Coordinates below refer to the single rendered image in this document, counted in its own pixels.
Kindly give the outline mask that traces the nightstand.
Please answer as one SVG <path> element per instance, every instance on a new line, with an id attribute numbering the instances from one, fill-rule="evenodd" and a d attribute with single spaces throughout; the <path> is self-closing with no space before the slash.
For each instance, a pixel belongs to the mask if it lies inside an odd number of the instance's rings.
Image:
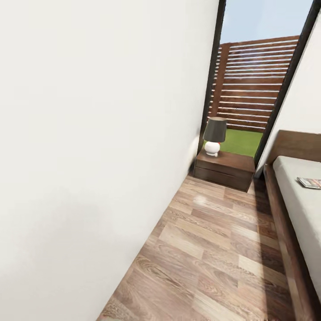
<path id="1" fill-rule="evenodd" d="M 195 159 L 193 178 L 247 193 L 255 170 L 254 157 L 221 151 L 211 156 L 202 148 Z"/>

